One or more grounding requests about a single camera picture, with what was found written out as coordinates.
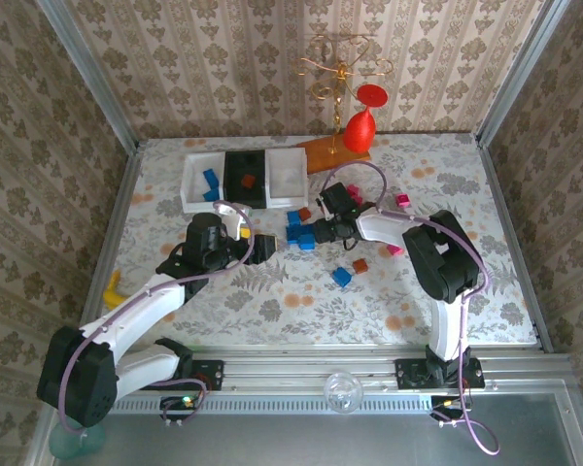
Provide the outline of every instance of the yellow object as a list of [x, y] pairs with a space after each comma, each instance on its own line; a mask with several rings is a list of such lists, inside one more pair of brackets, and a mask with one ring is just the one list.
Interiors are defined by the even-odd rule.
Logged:
[[120, 280], [120, 271], [116, 270], [113, 275], [110, 276], [110, 281], [108, 286], [104, 290], [104, 303], [108, 306], [108, 309], [112, 310], [127, 298], [118, 294], [115, 289]]

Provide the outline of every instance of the table surface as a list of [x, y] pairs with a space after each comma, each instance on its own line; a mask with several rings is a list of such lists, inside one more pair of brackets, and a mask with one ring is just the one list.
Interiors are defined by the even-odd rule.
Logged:
[[[118, 292], [136, 292], [170, 250], [186, 238], [191, 215], [182, 211], [180, 184], [189, 153], [291, 147], [311, 137], [158, 139], [145, 146], [138, 181], [122, 232], [115, 270]], [[468, 338], [473, 345], [536, 343], [532, 321], [514, 271], [497, 208], [478, 149], [470, 135], [380, 135], [370, 150], [389, 181], [385, 206], [406, 192], [409, 212], [453, 212], [481, 252], [492, 276], [485, 295], [473, 298]], [[321, 213], [315, 199], [326, 172], [309, 176], [311, 220]], [[337, 173], [366, 200], [380, 190], [371, 169]], [[341, 243], [300, 250], [287, 245], [285, 210], [253, 211], [257, 233], [276, 234], [279, 250], [265, 263], [243, 266], [214, 280], [184, 307], [165, 317], [140, 344], [168, 337], [185, 345], [424, 345], [429, 340], [431, 300], [416, 281], [407, 253], [391, 257], [380, 243]], [[364, 258], [369, 271], [345, 287], [331, 273]]]

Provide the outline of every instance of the gold wire stand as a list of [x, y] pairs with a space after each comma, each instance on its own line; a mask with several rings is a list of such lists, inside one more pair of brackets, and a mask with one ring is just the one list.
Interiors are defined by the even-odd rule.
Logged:
[[[352, 97], [354, 97], [356, 100], [359, 100], [348, 83], [348, 77], [385, 76], [392, 73], [394, 70], [394, 65], [390, 60], [387, 58], [376, 58], [370, 61], [376, 65], [378, 71], [371, 73], [354, 73], [352, 71], [352, 67], [371, 49], [372, 42], [369, 38], [370, 36], [364, 34], [351, 34], [336, 37], [328, 36], [326, 34], [318, 34], [309, 42], [309, 50], [313, 51], [312, 55], [319, 54], [323, 63], [319, 63], [318, 61], [307, 57], [302, 57], [298, 60], [296, 73], [299, 76], [305, 76], [311, 72], [309, 65], [313, 65], [318, 70], [324, 70], [328, 72], [328, 76], [311, 84], [309, 90], [317, 100], [326, 100], [327, 98], [332, 97], [334, 101], [334, 131], [332, 133], [330, 147], [328, 148], [330, 154], [336, 154], [338, 151], [341, 151], [344, 148], [342, 144], [337, 144], [337, 140], [340, 139], [337, 138], [337, 135], [339, 134], [339, 131], [341, 131], [341, 108], [346, 90], [350, 92]], [[349, 43], [352, 47], [360, 47], [365, 44], [363, 51], [354, 59], [352, 63], [346, 63], [337, 54], [337, 45], [341, 45], [346, 42]], [[333, 65], [326, 65], [328, 62], [332, 62]]]

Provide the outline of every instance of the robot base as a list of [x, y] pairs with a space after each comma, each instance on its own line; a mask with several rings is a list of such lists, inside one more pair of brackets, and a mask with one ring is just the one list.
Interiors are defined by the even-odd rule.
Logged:
[[[426, 347], [426, 358], [397, 359], [395, 374], [397, 388], [400, 390], [420, 390], [430, 388], [458, 387], [458, 360], [442, 361], [429, 347]], [[470, 357], [470, 348], [463, 355], [463, 378], [466, 388], [484, 388], [484, 373], [479, 359]]]

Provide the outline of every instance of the white tray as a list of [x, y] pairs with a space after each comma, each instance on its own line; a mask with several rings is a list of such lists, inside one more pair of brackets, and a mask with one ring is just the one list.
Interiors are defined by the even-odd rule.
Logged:
[[[210, 190], [203, 172], [214, 170], [223, 199], [224, 152], [189, 153], [184, 162], [180, 196], [184, 213], [213, 212], [203, 194]], [[267, 209], [306, 207], [309, 183], [307, 156], [303, 148], [265, 150], [265, 205]]]

